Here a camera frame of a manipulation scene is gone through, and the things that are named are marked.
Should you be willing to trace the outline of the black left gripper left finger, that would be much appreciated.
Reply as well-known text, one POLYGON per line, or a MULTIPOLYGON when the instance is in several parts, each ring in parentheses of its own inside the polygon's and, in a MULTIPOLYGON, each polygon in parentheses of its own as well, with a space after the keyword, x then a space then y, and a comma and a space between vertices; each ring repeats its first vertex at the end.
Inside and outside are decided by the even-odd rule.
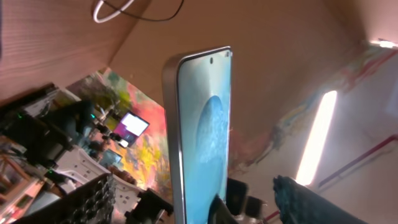
POLYGON ((110 224, 115 195, 113 176, 103 174, 14 224, 110 224))

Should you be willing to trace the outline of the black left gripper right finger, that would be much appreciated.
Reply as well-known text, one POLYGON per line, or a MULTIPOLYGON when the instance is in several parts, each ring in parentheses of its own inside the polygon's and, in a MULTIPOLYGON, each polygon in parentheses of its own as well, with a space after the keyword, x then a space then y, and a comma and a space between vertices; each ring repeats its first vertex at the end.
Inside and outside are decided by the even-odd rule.
POLYGON ((366 224, 290 177, 279 175, 273 184, 283 224, 366 224))

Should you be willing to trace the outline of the blue Galaxy smartphone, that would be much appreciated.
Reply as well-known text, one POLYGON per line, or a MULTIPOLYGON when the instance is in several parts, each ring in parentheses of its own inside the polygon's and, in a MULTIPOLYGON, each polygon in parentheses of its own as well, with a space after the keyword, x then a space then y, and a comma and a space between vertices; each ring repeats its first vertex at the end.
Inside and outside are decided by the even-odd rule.
POLYGON ((170 58, 162 71, 175 222, 207 223, 226 197, 231 114, 229 46, 170 58))

